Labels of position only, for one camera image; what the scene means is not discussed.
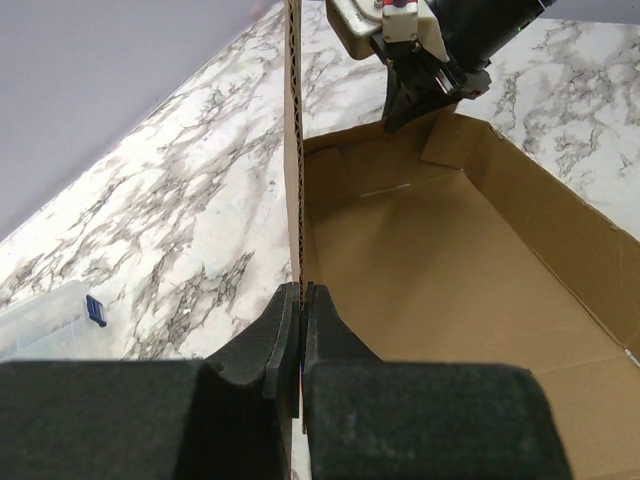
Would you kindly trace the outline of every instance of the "white marble surface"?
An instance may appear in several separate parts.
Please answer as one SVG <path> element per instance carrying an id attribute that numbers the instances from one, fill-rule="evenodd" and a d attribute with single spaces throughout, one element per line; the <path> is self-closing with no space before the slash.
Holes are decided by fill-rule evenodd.
<path id="1" fill-rule="evenodd" d="M 0 308 L 85 281 L 116 358 L 208 355 L 256 318 L 290 278 L 283 36 L 279 5 L 3 241 Z M 303 69 L 307 136 L 379 119 L 384 68 L 348 57 L 319 2 L 304 4 Z M 459 111 L 640 238 L 640 27 L 539 20 L 491 73 Z"/>

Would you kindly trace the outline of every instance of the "black motor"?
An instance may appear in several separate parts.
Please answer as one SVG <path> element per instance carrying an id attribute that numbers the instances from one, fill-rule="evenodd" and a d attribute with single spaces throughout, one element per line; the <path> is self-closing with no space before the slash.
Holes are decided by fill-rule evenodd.
<path id="1" fill-rule="evenodd" d="M 427 0 L 447 49 L 466 72 L 490 58 L 556 0 Z"/>

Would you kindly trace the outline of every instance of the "clear plastic container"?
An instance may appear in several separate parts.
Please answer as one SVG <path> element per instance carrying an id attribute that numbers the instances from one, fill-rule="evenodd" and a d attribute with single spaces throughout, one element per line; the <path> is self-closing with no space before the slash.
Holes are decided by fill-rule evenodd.
<path id="1" fill-rule="evenodd" d="M 111 355 L 104 307 L 74 281 L 0 311 L 0 362 Z"/>

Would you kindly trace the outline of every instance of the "white robot component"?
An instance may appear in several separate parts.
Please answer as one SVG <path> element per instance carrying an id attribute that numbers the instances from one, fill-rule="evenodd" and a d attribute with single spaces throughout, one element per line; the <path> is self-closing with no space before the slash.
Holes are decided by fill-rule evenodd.
<path id="1" fill-rule="evenodd" d="M 384 0 L 382 35 L 385 42 L 418 40 L 418 0 Z"/>
<path id="2" fill-rule="evenodd" d="M 330 0 L 327 15 L 336 31 L 337 22 L 332 20 L 336 15 L 343 17 L 338 21 L 346 23 L 351 39 L 355 35 L 368 42 L 373 33 L 382 29 L 385 41 L 389 43 L 417 41 L 441 62 L 449 61 L 438 19 L 424 0 Z M 357 49 L 345 47 L 354 58 L 362 58 L 358 53 L 354 55 Z M 367 47 L 360 44 L 362 50 Z M 371 54 L 373 51 L 368 47 L 368 55 Z"/>

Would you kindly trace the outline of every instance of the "box side wall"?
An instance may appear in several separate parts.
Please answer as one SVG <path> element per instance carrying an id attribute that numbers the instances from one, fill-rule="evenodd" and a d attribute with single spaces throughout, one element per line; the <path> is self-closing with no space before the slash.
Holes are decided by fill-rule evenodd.
<path id="1" fill-rule="evenodd" d="M 454 159 L 601 325 L 639 355 L 640 244 L 487 123 L 443 115 L 432 139 L 422 160 Z"/>

